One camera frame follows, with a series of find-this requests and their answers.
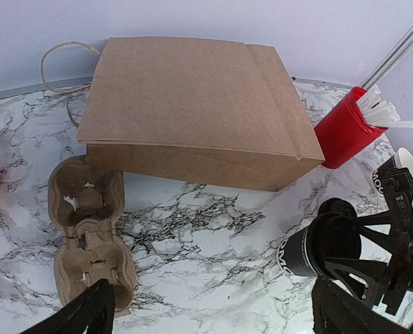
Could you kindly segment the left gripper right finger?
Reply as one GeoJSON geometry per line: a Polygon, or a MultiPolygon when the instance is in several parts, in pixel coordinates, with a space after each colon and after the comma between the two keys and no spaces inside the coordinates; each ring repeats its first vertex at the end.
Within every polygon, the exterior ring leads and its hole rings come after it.
{"type": "Polygon", "coordinates": [[[311,296],[314,333],[411,333],[326,278],[316,280],[311,296]]]}

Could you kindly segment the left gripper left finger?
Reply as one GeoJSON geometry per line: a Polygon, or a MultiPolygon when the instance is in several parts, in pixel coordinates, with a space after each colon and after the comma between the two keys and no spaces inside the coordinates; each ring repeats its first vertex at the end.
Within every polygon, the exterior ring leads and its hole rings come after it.
{"type": "Polygon", "coordinates": [[[112,333],[114,313],[113,285],[100,279],[56,314],[24,333],[112,333]]]}

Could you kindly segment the cardboard cup carrier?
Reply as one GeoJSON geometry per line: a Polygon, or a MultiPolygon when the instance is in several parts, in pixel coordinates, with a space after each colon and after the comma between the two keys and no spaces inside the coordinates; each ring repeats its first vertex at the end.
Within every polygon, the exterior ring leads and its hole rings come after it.
{"type": "Polygon", "coordinates": [[[123,174],[92,166],[84,155],[70,157],[49,177],[47,204],[51,222],[63,235],[54,258],[61,304],[106,279],[114,288],[115,316],[128,315],[137,272],[130,249],[116,231],[125,209],[123,174]]]}

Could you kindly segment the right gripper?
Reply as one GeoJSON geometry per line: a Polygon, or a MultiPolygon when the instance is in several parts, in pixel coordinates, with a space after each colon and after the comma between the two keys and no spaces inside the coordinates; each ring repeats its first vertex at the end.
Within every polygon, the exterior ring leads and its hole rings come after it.
{"type": "Polygon", "coordinates": [[[330,257],[325,268],[364,305],[395,315],[407,292],[413,292],[413,177],[408,168],[390,168],[382,185],[389,210],[352,219],[360,236],[391,255],[389,265],[376,260],[330,257]],[[383,276],[386,275],[387,290],[383,276]]]}

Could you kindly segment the brown paper bag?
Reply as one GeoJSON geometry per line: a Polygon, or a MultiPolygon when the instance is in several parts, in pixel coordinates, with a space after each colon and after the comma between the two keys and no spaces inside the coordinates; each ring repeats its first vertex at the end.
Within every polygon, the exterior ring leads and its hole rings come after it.
{"type": "Polygon", "coordinates": [[[276,49],[223,40],[110,38],[77,139],[95,165],[259,191],[324,161],[276,49]]]}

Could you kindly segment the black paper coffee cup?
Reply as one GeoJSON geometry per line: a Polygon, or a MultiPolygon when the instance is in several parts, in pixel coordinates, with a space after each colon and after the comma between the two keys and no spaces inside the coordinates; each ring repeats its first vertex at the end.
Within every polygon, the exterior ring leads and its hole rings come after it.
{"type": "Polygon", "coordinates": [[[279,244],[276,251],[276,260],[283,273],[291,276],[318,276],[309,255],[309,231],[310,226],[285,238],[279,244]]]}

